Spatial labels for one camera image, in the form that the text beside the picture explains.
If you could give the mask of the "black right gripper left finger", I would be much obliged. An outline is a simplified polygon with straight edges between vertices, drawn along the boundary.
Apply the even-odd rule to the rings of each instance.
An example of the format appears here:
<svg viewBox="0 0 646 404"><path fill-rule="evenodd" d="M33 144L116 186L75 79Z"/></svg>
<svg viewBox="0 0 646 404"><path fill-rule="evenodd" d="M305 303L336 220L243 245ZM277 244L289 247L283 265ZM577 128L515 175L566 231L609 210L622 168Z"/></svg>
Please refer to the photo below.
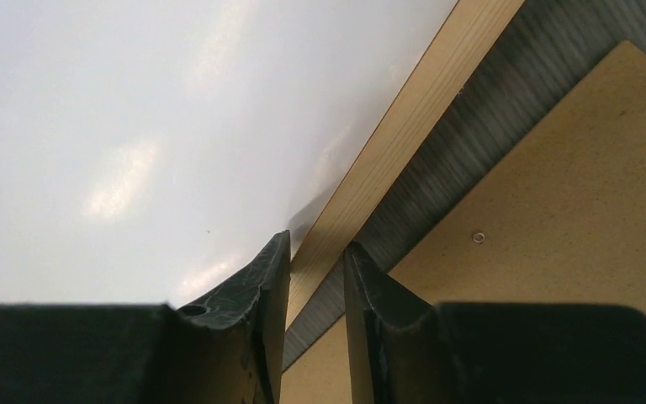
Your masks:
<svg viewBox="0 0 646 404"><path fill-rule="evenodd" d="M276 403L290 234L175 309L0 305L0 403Z"/></svg>

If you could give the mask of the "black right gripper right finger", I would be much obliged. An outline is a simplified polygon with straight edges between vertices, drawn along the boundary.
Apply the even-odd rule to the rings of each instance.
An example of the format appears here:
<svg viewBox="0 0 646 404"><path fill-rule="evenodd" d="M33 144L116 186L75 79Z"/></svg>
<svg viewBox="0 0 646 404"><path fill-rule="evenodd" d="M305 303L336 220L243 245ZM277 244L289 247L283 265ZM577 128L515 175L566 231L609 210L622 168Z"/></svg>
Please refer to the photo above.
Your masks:
<svg viewBox="0 0 646 404"><path fill-rule="evenodd" d="M343 254L356 403L646 403L646 316L617 305L429 304Z"/></svg>

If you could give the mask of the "illustrated photo print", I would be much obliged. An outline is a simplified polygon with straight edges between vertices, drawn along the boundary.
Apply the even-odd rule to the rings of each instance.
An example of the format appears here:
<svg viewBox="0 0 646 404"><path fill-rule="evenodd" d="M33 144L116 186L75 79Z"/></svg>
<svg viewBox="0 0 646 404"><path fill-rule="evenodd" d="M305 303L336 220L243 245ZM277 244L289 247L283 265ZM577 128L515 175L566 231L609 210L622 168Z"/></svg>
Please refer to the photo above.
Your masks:
<svg viewBox="0 0 646 404"><path fill-rule="evenodd" d="M180 306L299 242L452 1L0 1L0 302Z"/></svg>

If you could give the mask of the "orange wooden picture frame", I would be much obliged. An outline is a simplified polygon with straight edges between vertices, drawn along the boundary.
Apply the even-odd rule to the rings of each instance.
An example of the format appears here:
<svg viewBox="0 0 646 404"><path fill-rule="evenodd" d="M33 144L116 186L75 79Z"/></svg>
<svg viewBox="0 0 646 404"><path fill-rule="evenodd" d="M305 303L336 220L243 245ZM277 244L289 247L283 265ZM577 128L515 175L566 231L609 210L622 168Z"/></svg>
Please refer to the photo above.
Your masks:
<svg viewBox="0 0 646 404"><path fill-rule="evenodd" d="M523 0L457 2L293 257L290 327Z"/></svg>

